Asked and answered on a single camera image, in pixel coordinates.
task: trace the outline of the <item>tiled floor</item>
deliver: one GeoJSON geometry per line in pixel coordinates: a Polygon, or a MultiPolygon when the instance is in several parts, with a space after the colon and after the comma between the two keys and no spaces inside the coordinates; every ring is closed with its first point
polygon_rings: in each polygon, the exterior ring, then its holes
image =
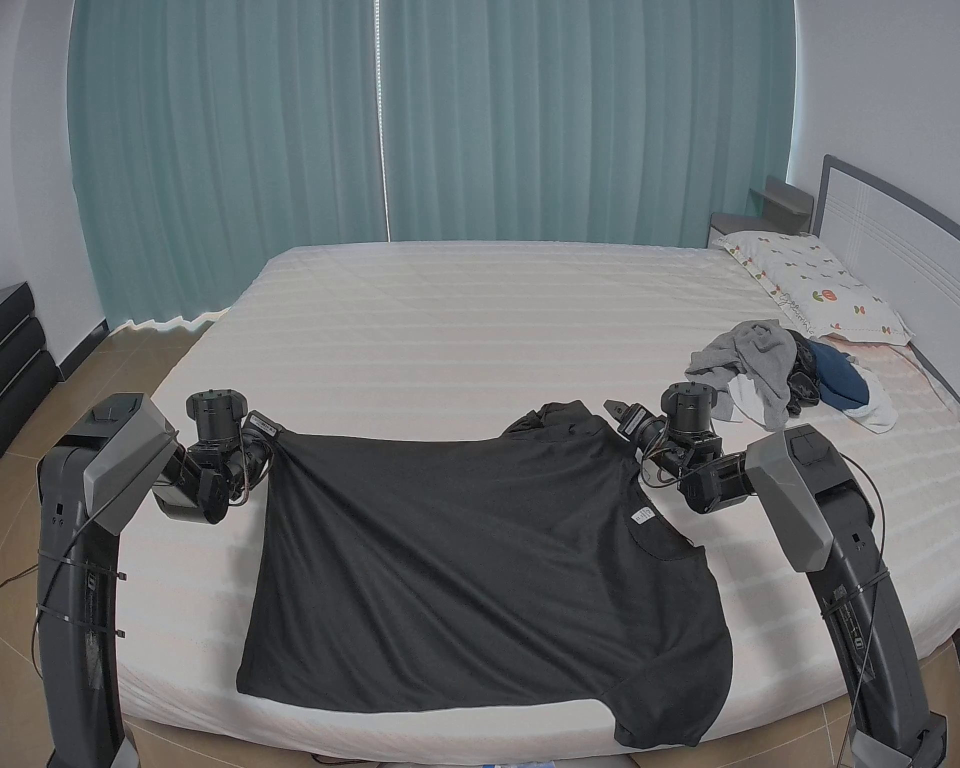
{"type": "MultiPolygon", "coordinates": [[[[93,403],[112,392],[152,394],[202,332],[123,330],[104,341],[44,400],[0,458],[0,580],[36,562],[36,460],[93,403]]],[[[36,577],[0,591],[0,768],[33,768],[51,750],[43,689],[30,664],[36,577]]],[[[960,723],[960,665],[952,642],[924,660],[930,707],[960,723]]],[[[641,768],[827,768],[836,761],[849,705],[838,699],[696,749],[635,756],[641,768]]],[[[310,756],[225,736],[131,720],[144,768],[307,768],[310,756]]],[[[960,768],[960,750],[948,758],[960,768]]]]}

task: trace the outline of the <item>pile of clothes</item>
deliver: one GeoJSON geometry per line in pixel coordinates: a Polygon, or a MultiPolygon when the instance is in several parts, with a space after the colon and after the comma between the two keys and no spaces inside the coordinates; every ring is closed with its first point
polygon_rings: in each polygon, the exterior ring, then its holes
{"type": "Polygon", "coordinates": [[[771,432],[801,408],[821,400],[874,432],[897,422],[897,411],[876,375],[856,358],[806,339],[776,320],[748,320],[690,355],[690,381],[717,391],[713,417],[743,421],[771,432]]]}

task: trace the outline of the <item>mattress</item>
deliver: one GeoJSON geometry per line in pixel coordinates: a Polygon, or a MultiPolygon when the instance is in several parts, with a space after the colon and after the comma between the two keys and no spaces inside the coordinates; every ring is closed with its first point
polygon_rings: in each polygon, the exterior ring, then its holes
{"type": "MultiPolygon", "coordinates": [[[[196,432],[184,401],[209,388],[239,390],[251,408],[301,433],[480,440],[544,402],[581,399],[597,414],[607,398],[656,407],[683,378],[692,350],[778,312],[716,250],[471,242],[293,249],[264,267],[154,402],[186,444],[196,432]]],[[[960,421],[908,352],[857,346],[856,354],[900,411],[897,426],[875,435],[826,405],[804,409],[801,420],[879,486],[885,560],[925,656],[960,626],[960,421]]],[[[728,451],[765,434],[750,422],[716,427],[728,451]]],[[[265,491],[216,526],[170,520],[148,498],[127,526],[120,568],[129,578],[118,585],[116,618],[126,633],[117,657],[127,714],[368,760],[506,763],[628,751],[594,700],[358,714],[238,694],[265,491]]],[[[732,634],[732,688],[707,738],[842,694],[806,578],[791,570],[756,499],[697,516],[674,490],[650,494],[706,547],[732,634]]]]}

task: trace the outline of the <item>pillow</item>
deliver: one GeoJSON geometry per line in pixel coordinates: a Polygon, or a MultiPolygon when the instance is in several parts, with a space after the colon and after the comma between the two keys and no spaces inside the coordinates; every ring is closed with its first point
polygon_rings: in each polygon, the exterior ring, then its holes
{"type": "Polygon", "coordinates": [[[734,232],[714,243],[740,262],[810,336],[904,346],[900,315],[812,234],[734,232]]]}

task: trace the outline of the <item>white wall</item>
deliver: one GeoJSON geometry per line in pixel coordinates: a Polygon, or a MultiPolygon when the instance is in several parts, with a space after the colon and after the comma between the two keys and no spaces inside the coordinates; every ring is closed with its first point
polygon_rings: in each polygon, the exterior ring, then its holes
{"type": "Polygon", "coordinates": [[[0,0],[0,284],[30,282],[54,360],[104,318],[66,127],[72,0],[0,0]]]}
{"type": "Polygon", "coordinates": [[[960,0],[796,0],[788,180],[836,155],[960,221],[960,0]]]}

